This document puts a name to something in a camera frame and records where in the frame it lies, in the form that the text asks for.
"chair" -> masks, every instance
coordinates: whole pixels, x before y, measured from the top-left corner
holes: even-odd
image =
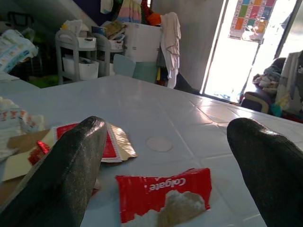
[[[114,55],[114,72],[115,74],[123,75],[126,77],[133,77],[136,62],[124,55]]]

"calendar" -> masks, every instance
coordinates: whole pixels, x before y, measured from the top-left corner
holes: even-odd
[[[276,0],[238,0],[229,37],[262,42]]]

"towel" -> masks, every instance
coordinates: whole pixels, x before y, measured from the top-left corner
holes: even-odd
[[[174,88],[180,66],[180,23],[177,14],[174,12],[161,16],[161,22],[163,28],[161,49],[168,70],[168,87]]]
[[[100,12],[103,14],[108,14],[112,11],[114,0],[101,0]]]
[[[117,20],[132,23],[141,23],[141,5],[134,0],[124,0]]]

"table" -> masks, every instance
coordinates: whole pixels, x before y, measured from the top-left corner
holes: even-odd
[[[23,80],[16,79],[7,83],[0,83],[0,96],[6,97],[18,92],[30,91],[30,90],[39,90],[40,88],[27,83]]]
[[[170,176],[193,167],[211,169],[212,209],[179,227],[264,227],[229,148],[226,126],[240,116],[251,117],[303,148],[303,129],[298,123],[123,76],[7,98],[31,114],[43,114],[48,127],[95,115],[127,132],[138,157],[119,166],[101,167],[102,191],[90,200],[82,227],[120,226],[116,175]],[[169,139],[173,149],[150,150],[145,144],[150,137]]]

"doorway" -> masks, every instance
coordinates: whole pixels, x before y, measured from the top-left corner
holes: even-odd
[[[250,6],[252,10],[255,7],[253,5],[260,4],[265,9],[269,3],[272,4],[272,10],[267,15],[267,20],[263,20],[261,16],[258,24],[251,25],[247,20],[239,38],[232,35],[231,28],[237,24],[236,16],[240,18],[242,14],[244,19],[249,18],[247,15],[250,14]],[[295,3],[296,0],[227,1],[213,60],[207,70],[201,93],[211,98],[238,103],[246,81],[257,73],[262,74],[272,63]],[[265,32],[258,39],[252,38],[252,34],[257,34],[256,31],[261,29],[261,24],[266,24]]]

